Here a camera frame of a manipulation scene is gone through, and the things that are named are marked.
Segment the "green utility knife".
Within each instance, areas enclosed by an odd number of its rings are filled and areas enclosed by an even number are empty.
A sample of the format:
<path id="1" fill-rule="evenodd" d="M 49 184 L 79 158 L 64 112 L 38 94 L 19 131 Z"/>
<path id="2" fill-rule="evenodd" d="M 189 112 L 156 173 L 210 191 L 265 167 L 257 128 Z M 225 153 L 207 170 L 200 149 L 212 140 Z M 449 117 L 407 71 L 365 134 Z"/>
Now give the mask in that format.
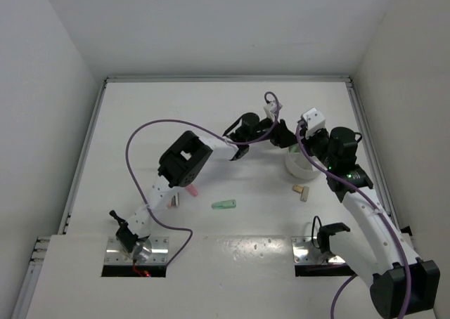
<path id="1" fill-rule="evenodd" d="M 236 201 L 235 200 L 224 200 L 212 203 L 211 208 L 213 210 L 225 210 L 225 209 L 235 209 Z"/>

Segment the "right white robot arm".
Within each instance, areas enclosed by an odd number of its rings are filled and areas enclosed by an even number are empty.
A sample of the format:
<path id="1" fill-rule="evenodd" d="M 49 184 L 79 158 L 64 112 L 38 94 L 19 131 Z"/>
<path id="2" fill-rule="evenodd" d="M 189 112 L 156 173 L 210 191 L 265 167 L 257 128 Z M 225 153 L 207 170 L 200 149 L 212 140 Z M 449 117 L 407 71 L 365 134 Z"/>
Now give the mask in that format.
<path id="1" fill-rule="evenodd" d="M 328 187 L 353 216 L 368 246 L 344 223 L 322 225 L 316 242 L 322 254 L 340 256 L 369 289 L 382 318 L 403 318 L 435 305 L 440 270 L 420 258 L 379 204 L 368 174 L 357 164 L 359 138 L 347 127 L 327 131 L 323 123 L 297 125 L 302 154 L 326 175 Z"/>

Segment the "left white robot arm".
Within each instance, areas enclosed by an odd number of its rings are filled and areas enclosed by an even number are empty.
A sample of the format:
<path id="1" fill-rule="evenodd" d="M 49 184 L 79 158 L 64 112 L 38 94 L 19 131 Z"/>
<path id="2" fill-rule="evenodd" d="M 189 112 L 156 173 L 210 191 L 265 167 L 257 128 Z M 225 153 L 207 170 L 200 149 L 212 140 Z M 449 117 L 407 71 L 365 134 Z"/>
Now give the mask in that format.
<path id="1" fill-rule="evenodd" d="M 144 207 L 127 220 L 119 217 L 115 211 L 110 211 L 110 215 L 119 224 L 116 239 L 128 254 L 136 253 L 138 246 L 150 236 L 145 230 L 149 219 L 168 230 L 187 232 L 188 239 L 192 238 L 191 229 L 163 224 L 156 218 L 155 210 L 165 206 L 181 189 L 191 185 L 208 160 L 239 160 L 248 153 L 251 144 L 261 141 L 270 141 L 281 149 L 289 148 L 297 142 L 294 133 L 288 129 L 283 119 L 260 119 L 253 112 L 241 115 L 221 136 L 203 138 L 193 131 L 185 131 L 161 155 L 155 182 L 150 194 L 145 195 L 129 160 L 131 142 L 136 134 L 134 132 L 127 141 L 125 159 L 131 178 L 143 197 Z"/>

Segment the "white round divided container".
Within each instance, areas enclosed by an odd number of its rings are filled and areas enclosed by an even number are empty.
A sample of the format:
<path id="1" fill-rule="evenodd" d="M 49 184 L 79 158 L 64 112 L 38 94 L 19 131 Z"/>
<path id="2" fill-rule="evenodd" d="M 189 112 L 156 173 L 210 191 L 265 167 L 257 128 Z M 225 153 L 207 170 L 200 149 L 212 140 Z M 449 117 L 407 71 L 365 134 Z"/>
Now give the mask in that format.
<path id="1" fill-rule="evenodd" d="M 298 144 L 288 148 L 285 154 L 285 167 L 294 177 L 306 181 L 313 180 L 321 174 L 321 171 L 304 156 Z"/>

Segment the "pink eraser case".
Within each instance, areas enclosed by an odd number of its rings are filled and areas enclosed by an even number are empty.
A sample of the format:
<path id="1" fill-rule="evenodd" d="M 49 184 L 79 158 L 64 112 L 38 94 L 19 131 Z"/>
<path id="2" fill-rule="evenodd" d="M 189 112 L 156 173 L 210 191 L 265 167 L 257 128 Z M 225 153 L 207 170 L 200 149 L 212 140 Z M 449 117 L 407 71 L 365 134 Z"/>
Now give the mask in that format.
<path id="1" fill-rule="evenodd" d="M 193 184 L 186 186 L 186 190 L 194 197 L 198 196 L 198 191 Z"/>

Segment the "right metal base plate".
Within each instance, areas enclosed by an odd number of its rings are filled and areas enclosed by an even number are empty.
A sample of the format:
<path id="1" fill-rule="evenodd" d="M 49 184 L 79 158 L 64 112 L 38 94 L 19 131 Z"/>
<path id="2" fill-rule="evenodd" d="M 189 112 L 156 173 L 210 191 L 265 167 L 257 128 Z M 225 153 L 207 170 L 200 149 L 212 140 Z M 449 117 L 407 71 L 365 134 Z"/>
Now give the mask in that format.
<path id="1" fill-rule="evenodd" d="M 321 253 L 315 237 L 291 237 L 294 262 L 297 265 L 339 265 L 345 261 L 339 256 L 327 256 Z"/>

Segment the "metal base plate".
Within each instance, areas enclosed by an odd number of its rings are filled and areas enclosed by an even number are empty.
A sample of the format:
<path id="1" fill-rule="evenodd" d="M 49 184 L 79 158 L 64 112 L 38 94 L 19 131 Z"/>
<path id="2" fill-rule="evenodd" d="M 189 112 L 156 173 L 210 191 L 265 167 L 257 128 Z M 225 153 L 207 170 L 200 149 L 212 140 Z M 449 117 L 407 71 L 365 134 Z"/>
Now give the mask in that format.
<path id="1" fill-rule="evenodd" d="M 169 238 L 150 236 L 138 241 L 129 253 L 119 240 L 109 238 L 105 250 L 104 264 L 107 266 L 132 265 L 165 265 L 168 262 Z"/>
<path id="2" fill-rule="evenodd" d="M 291 237 L 294 262 L 297 265 L 339 265 L 345 261 L 339 256 L 327 256 L 321 253 L 315 237 Z"/>

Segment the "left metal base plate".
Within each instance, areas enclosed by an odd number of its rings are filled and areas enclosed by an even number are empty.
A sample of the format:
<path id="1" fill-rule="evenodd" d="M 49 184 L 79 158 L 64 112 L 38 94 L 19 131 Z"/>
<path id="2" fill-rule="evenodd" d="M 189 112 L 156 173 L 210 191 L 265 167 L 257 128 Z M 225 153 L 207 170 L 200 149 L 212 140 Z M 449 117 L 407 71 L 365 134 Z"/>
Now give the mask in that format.
<path id="1" fill-rule="evenodd" d="M 104 264 L 107 266 L 132 265 L 165 265 L 168 262 L 169 238 L 150 236 L 138 241 L 129 253 L 119 240 L 109 238 L 105 250 Z"/>

